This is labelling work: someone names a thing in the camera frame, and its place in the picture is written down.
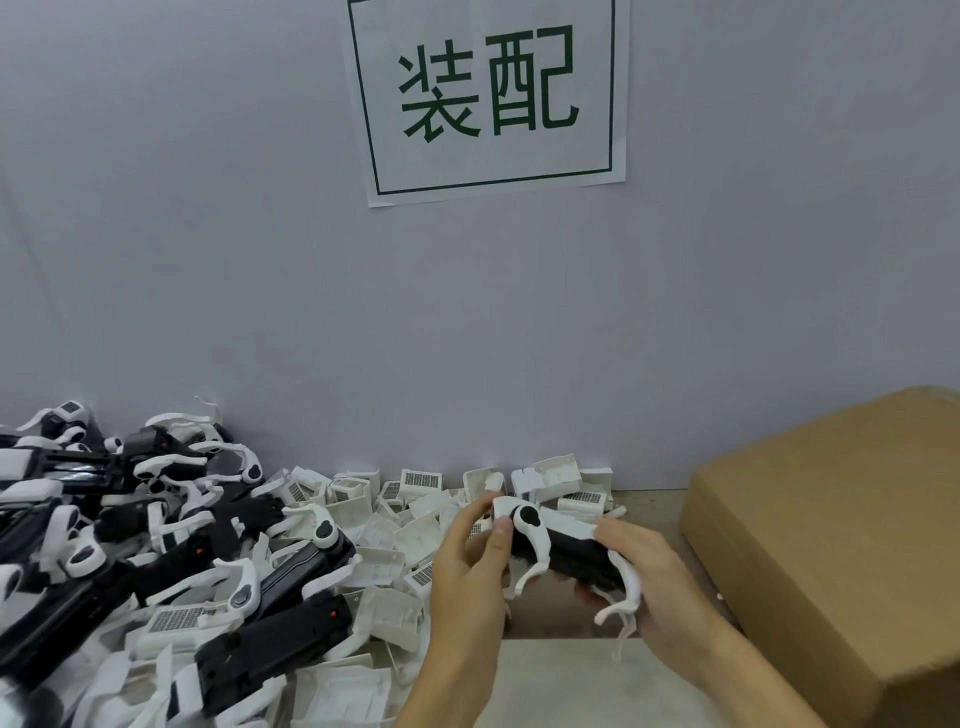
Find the person's left hand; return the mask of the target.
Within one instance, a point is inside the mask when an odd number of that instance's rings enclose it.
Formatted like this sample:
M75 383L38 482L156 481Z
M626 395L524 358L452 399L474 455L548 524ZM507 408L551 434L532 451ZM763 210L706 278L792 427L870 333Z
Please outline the person's left hand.
M434 556L429 648L439 644L480 650L502 642L506 625L502 579L487 579L477 570L492 529L472 533L497 497L489 493L462 508Z

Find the person's right hand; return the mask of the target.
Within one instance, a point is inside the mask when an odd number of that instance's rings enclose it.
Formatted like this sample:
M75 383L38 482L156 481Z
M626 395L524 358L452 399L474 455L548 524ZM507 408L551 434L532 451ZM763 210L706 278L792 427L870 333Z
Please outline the person's right hand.
M728 620L717 611L696 582L681 556L666 538L652 531L652 564L637 572L644 606L637 613L640 635L647 647L669 669L691 683L678 669L680 650Z

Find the black white toy robot dog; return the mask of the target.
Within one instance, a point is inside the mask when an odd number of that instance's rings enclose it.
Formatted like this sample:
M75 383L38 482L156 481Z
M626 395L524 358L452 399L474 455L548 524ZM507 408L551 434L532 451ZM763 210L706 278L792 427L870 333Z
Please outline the black white toy robot dog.
M546 572L586 584L606 607L594 616L602 626L618 616L622 628L612 657L621 661L630 637L638 633L636 614L642 603L642 579L619 552L595 539L596 526L543 505L511 495L499 495L491 504L494 521L507 518L512 524L509 584L503 589L507 601L519 597L524 587Z

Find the person's left forearm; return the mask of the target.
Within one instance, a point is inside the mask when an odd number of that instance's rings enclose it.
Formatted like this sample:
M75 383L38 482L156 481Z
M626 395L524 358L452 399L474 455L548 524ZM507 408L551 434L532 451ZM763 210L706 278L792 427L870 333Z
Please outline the person's left forearm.
M474 728L494 692L499 650L432 643L393 728Z

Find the person's right forearm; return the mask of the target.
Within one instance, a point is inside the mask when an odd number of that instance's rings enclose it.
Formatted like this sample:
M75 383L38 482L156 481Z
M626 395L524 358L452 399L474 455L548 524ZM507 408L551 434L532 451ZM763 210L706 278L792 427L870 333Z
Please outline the person's right forearm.
M731 728L828 728L748 639L722 623L679 650L678 671Z

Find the pile of white plastic covers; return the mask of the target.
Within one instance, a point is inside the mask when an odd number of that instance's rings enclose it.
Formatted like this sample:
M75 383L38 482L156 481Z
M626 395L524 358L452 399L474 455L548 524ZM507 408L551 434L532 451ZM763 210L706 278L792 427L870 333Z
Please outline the pile of white plastic covers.
M433 561L455 517L487 492L495 467L462 488L440 472L404 468L378 497L366 474L324 479L296 467L254 495L279 495L284 521L270 551L149 588L146 606L108 621L124 647L105 654L69 728L277 728L289 677L294 728L378 728L393 677L363 661L371 638L416 656L428 644Z

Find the brown cardboard box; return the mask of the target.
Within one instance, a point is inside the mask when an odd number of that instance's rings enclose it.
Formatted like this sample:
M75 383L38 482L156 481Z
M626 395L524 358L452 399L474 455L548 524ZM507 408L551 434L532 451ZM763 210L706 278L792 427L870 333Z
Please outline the brown cardboard box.
M679 529L831 728L960 728L960 390L886 394L702 465Z

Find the pile of assembled toy robots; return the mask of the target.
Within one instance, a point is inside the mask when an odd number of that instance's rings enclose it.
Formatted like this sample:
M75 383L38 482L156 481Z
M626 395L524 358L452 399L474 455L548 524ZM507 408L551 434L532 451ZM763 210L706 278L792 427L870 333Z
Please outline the pile of assembled toy robots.
M0 728L272 728L290 676L366 647L335 481L266 476L208 406L0 425Z

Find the white paper sign green print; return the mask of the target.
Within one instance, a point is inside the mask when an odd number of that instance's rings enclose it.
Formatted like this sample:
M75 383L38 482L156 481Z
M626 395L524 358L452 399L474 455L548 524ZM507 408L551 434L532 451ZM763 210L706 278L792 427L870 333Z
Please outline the white paper sign green print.
M369 207L621 184L632 0L340 0Z

